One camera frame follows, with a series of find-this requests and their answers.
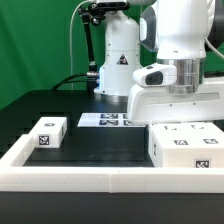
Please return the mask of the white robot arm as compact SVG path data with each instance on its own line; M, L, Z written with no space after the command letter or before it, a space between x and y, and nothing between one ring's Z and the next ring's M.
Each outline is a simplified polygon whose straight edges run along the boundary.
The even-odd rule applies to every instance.
M95 94L125 98L133 124L224 119L224 76L205 76L224 43L223 0L95 0L109 12Z

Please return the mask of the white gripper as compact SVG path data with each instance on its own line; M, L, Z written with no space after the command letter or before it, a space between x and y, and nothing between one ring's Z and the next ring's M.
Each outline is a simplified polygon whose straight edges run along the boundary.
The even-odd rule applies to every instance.
M127 116L134 125L223 120L224 82L205 82L196 93L188 94L135 84L128 97Z

